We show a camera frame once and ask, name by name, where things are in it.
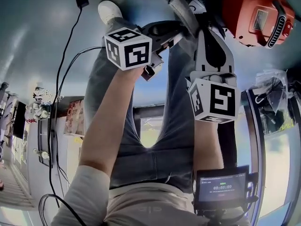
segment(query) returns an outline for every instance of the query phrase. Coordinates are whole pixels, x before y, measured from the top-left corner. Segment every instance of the wire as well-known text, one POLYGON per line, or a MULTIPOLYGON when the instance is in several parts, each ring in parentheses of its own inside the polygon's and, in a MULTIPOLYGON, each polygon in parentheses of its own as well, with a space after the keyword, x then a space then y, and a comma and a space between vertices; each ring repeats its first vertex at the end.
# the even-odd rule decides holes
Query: wire
MULTIPOLYGON (((53 192, 54 195, 55 195, 55 189, 54 189, 54 187, 53 187, 52 179, 51 179, 51 169, 52 169, 52 150, 51 150, 51 146, 50 146, 51 122, 52 122, 52 116, 53 116, 53 109, 54 109, 55 101, 56 101, 57 94, 58 94, 58 80, 59 80, 60 71, 61 71, 61 68, 62 68, 64 59, 65 59, 65 53, 66 53, 66 50, 67 50, 67 48, 68 48, 68 45, 69 45, 71 36, 72 36, 72 34, 73 34, 73 30, 74 30, 75 26, 77 25, 77 23, 79 22, 79 17, 80 17, 80 15, 81 15, 81 12, 82 12, 82 8, 80 8, 79 16, 78 16, 78 18, 77 18, 77 20, 76 20, 76 23, 74 24, 74 26, 73 26, 72 29, 71 29, 71 32, 70 32, 70 35, 69 35, 67 44, 66 44, 65 49, 64 49, 64 51, 63 51, 63 57, 62 57, 62 60, 61 60, 60 66, 59 66, 58 71, 57 71, 57 76, 56 76, 56 93, 55 93, 54 101, 53 101, 53 103, 52 103, 52 105, 51 105, 50 119, 49 119, 49 123, 48 123, 48 136, 47 136, 47 141, 48 141, 48 153, 49 153, 49 183, 50 183, 50 186, 51 186, 51 189, 52 189, 52 192, 53 192)), ((55 201, 56 201, 57 206, 60 207, 60 205, 59 205, 59 203, 58 203, 58 200, 55 199, 55 201)))
POLYGON ((76 56, 74 56, 74 58, 71 60, 69 66, 68 66, 68 68, 67 68, 67 70, 66 70, 65 75, 63 76, 63 79, 62 79, 62 82, 61 82, 61 85, 60 85, 60 89, 59 89, 59 93, 58 93, 59 96, 60 96, 60 94, 61 94, 62 87, 63 87, 63 83, 64 83, 64 81, 65 81, 65 78, 66 78, 66 76, 67 76, 67 73, 68 73, 69 70, 71 69, 71 66, 73 65, 73 63, 75 62, 75 60, 76 60, 81 54, 87 53, 87 52, 89 52, 89 51, 91 51, 91 50, 94 50, 94 49, 101 49, 101 48, 105 48, 105 47, 91 47, 91 48, 86 48, 86 49, 80 51, 79 53, 77 53, 76 56))
POLYGON ((86 224, 84 223, 84 221, 80 218, 80 216, 74 211, 74 209, 72 207, 70 207, 70 205, 68 203, 66 203, 63 199, 61 199, 59 196, 55 195, 55 194, 46 194, 44 196, 41 197, 40 202, 39 202, 39 214, 40 217, 42 219, 42 223, 44 226, 47 226, 47 222, 45 220, 45 216, 44 216, 44 208, 45 208, 45 203, 46 200, 51 197, 51 198, 55 198, 56 200, 59 200, 60 202, 62 202, 69 210, 70 212, 74 215, 74 217, 79 221, 79 223, 82 226, 86 226, 86 224))
POLYGON ((60 185, 61 185, 63 197, 65 197, 64 192, 63 192, 63 186, 62 186, 62 181, 61 181, 60 174, 63 176, 63 178, 67 181, 67 183, 69 185, 70 185, 70 182, 68 180, 68 176, 67 176, 66 172, 60 167, 60 163, 59 163, 59 159, 58 159, 58 139, 57 139, 56 131, 55 131, 55 138, 56 138, 56 167, 57 167, 57 172, 58 172, 58 177, 59 177, 59 180, 60 180, 60 185))

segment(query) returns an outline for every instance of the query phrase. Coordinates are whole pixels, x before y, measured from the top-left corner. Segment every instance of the person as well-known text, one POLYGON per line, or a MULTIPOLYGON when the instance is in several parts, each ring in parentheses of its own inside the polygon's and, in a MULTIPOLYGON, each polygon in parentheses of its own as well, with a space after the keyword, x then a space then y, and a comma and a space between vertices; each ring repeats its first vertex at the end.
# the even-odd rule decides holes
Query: person
MULTIPOLYGON (((98 12, 107 32, 136 29, 111 1, 101 2, 98 12)), ((64 198, 87 226, 206 223, 194 213, 193 173, 222 169, 223 158, 217 124, 194 120, 186 91, 195 49, 190 37, 170 49, 163 125, 151 148, 141 144, 133 119, 132 95, 143 68, 121 71, 100 51, 84 99, 88 129, 79 166, 64 198)), ((233 209, 228 217, 241 213, 233 209)), ((52 225, 80 223, 62 205, 52 225)))
POLYGON ((4 183, 0 180, 0 191, 4 190, 4 183))

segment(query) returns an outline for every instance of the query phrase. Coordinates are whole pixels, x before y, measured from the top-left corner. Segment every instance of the white sneaker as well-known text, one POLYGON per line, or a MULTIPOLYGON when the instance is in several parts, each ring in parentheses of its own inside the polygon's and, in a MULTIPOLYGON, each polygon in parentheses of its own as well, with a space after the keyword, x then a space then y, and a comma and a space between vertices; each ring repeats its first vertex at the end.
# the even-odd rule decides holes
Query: white sneaker
POLYGON ((107 24, 112 18, 122 17, 119 7, 111 1, 102 1, 98 4, 98 13, 104 24, 107 24))

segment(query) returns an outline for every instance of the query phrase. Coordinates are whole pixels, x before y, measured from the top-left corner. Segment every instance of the floor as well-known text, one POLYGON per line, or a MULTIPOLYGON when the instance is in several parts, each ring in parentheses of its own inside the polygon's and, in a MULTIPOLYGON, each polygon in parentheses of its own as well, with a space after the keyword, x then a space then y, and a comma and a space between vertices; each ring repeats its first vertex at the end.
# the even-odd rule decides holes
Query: floor
MULTIPOLYGON (((105 26, 97 13, 102 0, 89 0, 66 52, 64 68, 73 56, 84 48, 101 44, 105 26)), ((150 22, 174 19, 171 8, 163 0, 112 0, 126 19, 144 26, 150 22)), ((301 15, 299 0, 288 0, 301 15)), ((70 29, 79 13, 75 0, 0 0, 0 82, 8 82, 8 91, 29 103, 32 90, 40 87, 55 90, 55 78, 70 29)), ((238 85, 249 88, 256 73, 263 69, 286 69, 301 60, 301 23, 296 22, 290 37, 273 49, 247 48, 227 34, 226 42, 234 58, 238 85)), ((96 51, 82 55, 70 70, 62 94, 83 96, 96 51)), ((146 83, 138 81, 134 105, 162 104, 167 85, 168 51, 163 56, 166 65, 156 78, 146 83)))

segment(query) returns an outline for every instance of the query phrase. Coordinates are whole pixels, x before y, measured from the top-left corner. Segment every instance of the forearm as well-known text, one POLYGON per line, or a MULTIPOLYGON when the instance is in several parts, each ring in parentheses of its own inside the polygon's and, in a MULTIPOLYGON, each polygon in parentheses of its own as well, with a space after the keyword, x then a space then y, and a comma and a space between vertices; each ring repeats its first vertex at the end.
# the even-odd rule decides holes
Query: forearm
POLYGON ((117 71, 85 134, 80 165, 91 166, 111 176, 134 85, 135 80, 117 71))
POLYGON ((198 170, 222 169, 223 159, 217 134, 217 123, 194 122, 194 173, 198 170))

